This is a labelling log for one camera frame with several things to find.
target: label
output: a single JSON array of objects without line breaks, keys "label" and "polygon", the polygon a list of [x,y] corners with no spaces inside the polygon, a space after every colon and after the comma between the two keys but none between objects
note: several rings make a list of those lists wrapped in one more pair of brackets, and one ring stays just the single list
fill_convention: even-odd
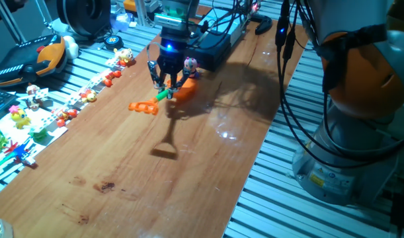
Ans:
[{"label": "label", "polygon": [[347,194],[352,186],[354,177],[338,174],[319,163],[315,163],[309,180],[324,190],[336,194]]}]

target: white sticker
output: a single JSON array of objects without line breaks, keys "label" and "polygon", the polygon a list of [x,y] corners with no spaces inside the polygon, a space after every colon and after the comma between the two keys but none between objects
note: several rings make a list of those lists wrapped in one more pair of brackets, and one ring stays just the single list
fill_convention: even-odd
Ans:
[{"label": "white sticker", "polygon": [[315,163],[309,179],[311,182],[330,192],[347,194],[352,186],[354,177],[336,173],[319,163]]},{"label": "white sticker", "polygon": [[40,89],[36,91],[36,99],[43,99],[49,94],[49,89]]}]

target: black wheel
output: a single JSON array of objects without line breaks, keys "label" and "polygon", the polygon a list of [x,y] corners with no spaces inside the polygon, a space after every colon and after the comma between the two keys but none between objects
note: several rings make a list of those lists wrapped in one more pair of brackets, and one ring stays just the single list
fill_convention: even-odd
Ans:
[{"label": "black wheel", "polygon": [[37,74],[31,65],[24,66],[21,75],[23,82],[33,83],[37,80]]}]

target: red toy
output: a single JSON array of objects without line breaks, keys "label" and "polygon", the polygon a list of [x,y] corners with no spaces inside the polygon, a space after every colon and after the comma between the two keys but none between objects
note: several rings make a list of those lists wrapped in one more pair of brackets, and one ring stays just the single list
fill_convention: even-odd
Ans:
[{"label": "red toy", "polygon": [[72,120],[72,118],[76,118],[78,115],[78,111],[76,109],[62,109],[56,112],[56,116],[58,117],[58,121],[56,124],[59,127],[65,126],[65,121]]},{"label": "red toy", "polygon": [[109,72],[107,75],[105,75],[105,76],[103,76],[104,77],[104,79],[103,79],[103,83],[107,86],[107,87],[110,87],[110,86],[112,86],[112,80],[115,78],[115,77],[121,77],[121,75],[122,75],[122,73],[121,73],[121,71],[119,71],[119,70],[117,70],[117,71],[115,71],[115,72]]}]

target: wooden table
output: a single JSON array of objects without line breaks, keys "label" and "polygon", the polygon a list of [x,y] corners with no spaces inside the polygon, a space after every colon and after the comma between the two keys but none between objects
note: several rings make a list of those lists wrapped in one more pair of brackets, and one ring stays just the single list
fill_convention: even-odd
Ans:
[{"label": "wooden table", "polygon": [[256,25],[191,101],[164,100],[157,116],[128,110],[157,93],[142,52],[0,193],[15,238],[221,237],[279,105],[276,22],[261,36]]}]

